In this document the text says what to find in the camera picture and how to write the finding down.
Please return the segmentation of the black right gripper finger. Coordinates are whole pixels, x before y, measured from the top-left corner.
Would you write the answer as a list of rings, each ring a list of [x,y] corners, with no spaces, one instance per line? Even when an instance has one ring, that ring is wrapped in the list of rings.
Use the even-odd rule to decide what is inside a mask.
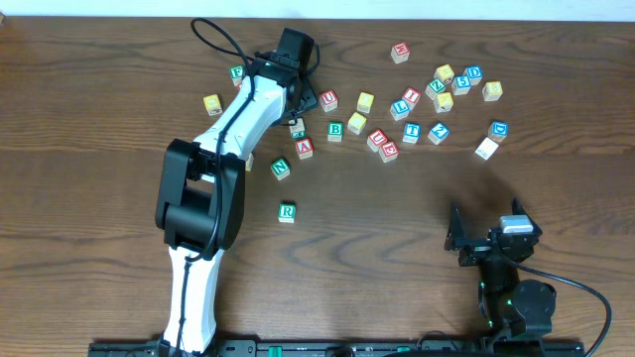
[[[527,211],[525,210],[525,208],[523,207],[523,205],[521,204],[521,202],[520,202],[520,200],[518,198],[514,198],[512,200],[511,208],[512,208],[513,216],[515,218],[517,218],[518,220],[524,220],[524,221],[528,221],[530,223],[533,223],[532,218],[527,213]]]
[[[465,232],[463,229],[458,207],[455,204],[450,206],[449,226],[444,241],[446,251],[457,251],[465,245]]]

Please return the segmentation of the green B block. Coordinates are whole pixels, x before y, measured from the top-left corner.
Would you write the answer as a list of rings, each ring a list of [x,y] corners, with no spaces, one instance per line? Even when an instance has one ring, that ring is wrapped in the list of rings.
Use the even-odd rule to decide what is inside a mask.
[[[329,142],[341,142],[343,138],[343,123],[331,121],[327,126],[327,140]]]

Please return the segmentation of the green R block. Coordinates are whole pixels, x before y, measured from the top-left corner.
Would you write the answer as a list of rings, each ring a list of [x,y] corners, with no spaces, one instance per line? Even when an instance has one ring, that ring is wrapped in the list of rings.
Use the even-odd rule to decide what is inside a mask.
[[[294,204],[281,203],[278,210],[278,219],[281,223],[294,223],[297,209]]]

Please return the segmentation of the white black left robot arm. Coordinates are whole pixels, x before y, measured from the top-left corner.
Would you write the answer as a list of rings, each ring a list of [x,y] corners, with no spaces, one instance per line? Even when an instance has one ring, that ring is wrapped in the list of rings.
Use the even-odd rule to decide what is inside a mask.
[[[285,29],[275,50],[244,54],[241,87],[215,123],[193,141],[174,140],[163,161],[155,222],[173,267],[162,356],[201,356],[216,332],[220,265],[244,216],[246,164],[272,126],[317,107],[310,83],[319,57],[313,38]]]

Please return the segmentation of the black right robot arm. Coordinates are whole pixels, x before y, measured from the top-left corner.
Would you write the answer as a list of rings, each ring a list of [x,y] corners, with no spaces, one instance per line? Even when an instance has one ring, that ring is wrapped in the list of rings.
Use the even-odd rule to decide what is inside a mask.
[[[458,207],[450,208],[444,248],[458,254],[462,267],[479,270],[479,308],[498,339],[538,339],[553,330],[557,293],[537,280],[521,280],[520,263],[534,254],[542,229],[518,200],[484,238],[469,238]]]

